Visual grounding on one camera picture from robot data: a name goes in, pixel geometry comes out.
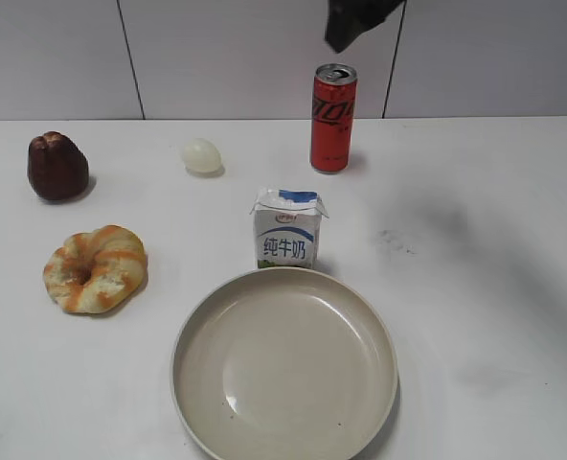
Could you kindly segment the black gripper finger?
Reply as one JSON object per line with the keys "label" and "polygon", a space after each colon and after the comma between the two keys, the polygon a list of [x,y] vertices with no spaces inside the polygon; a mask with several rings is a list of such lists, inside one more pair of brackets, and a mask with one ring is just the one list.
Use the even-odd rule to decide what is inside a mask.
{"label": "black gripper finger", "polygon": [[385,22],[403,0],[328,0],[325,41],[335,54]]}

